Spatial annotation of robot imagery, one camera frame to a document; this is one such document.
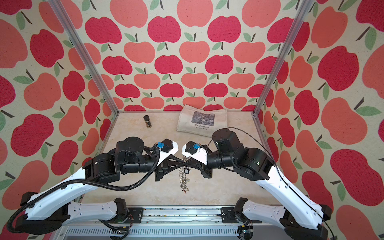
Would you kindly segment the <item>metal disc with key rings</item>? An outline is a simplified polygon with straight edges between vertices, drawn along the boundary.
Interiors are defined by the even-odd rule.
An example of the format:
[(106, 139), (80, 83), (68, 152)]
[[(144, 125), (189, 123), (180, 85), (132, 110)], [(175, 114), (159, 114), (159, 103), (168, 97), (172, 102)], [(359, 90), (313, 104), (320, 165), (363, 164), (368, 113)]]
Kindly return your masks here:
[(187, 192), (190, 191), (187, 186), (187, 183), (190, 181), (190, 179), (187, 177), (189, 174), (188, 175), (184, 174), (184, 168), (187, 168), (187, 167), (183, 166), (182, 168), (179, 169), (180, 188), (182, 192), (187, 194)]

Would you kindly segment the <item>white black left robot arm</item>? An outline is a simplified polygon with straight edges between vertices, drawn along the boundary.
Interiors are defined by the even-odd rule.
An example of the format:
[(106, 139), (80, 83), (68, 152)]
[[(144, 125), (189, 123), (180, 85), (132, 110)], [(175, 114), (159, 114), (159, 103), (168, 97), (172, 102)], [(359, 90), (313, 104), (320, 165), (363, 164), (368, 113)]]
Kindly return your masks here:
[(42, 192), (23, 194), (21, 207), (8, 220), (11, 233), (44, 235), (75, 221), (121, 222), (128, 218), (125, 200), (82, 205), (75, 199), (98, 188), (126, 192), (138, 188), (155, 175), (167, 173), (161, 164), (174, 160), (179, 150), (175, 141), (165, 139), (149, 148), (142, 139), (129, 137), (116, 148), (88, 161), (73, 175)]

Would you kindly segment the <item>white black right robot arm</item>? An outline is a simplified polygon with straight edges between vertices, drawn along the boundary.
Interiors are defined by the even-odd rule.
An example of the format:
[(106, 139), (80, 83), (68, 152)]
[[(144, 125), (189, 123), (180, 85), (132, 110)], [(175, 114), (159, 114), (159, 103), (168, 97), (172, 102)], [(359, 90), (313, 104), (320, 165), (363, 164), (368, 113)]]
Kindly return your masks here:
[(255, 182), (280, 203), (280, 207), (257, 204), (240, 198), (234, 207), (236, 218), (243, 223), (261, 221), (285, 231), (293, 240), (326, 240), (332, 233), (326, 223), (332, 209), (319, 205), (303, 194), (279, 169), (275, 160), (258, 148), (246, 148), (232, 128), (213, 133), (216, 151), (208, 146), (188, 142), (182, 148), (183, 156), (200, 165), (205, 178), (212, 170), (231, 167), (240, 177)]

